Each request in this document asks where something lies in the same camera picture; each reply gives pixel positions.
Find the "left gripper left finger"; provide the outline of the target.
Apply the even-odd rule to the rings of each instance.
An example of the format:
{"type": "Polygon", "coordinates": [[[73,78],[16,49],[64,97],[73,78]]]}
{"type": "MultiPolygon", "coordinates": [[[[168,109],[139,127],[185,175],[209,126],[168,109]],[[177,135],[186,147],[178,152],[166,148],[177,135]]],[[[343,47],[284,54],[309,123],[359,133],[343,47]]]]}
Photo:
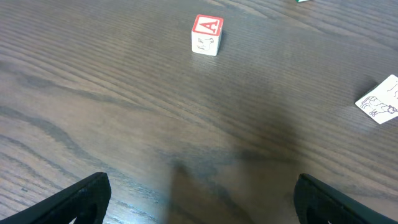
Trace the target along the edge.
{"type": "Polygon", "coordinates": [[[111,198],[105,172],[96,172],[49,198],[1,220],[1,224],[102,224],[111,198]]]}

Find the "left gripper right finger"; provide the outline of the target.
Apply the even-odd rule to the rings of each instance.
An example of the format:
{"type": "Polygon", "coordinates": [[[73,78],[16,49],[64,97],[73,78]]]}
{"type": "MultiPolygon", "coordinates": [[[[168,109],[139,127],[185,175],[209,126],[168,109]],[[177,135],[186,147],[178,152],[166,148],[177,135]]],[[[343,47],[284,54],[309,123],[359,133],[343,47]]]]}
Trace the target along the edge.
{"type": "Polygon", "coordinates": [[[397,224],[309,174],[300,174],[294,207],[301,224],[397,224]]]}

